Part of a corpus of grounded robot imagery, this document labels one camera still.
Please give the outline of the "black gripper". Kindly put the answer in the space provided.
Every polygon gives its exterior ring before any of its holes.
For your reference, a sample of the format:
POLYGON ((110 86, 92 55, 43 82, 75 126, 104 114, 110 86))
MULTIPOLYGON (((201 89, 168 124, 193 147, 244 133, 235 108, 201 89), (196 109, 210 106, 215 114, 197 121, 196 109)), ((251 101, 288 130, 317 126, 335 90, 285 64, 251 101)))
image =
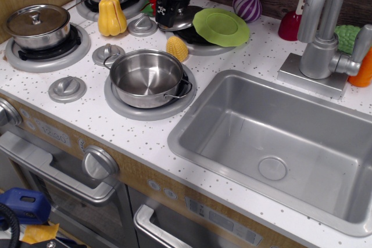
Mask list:
POLYGON ((163 26, 173 26, 178 11, 188 6, 190 0, 156 0, 155 19, 163 26))

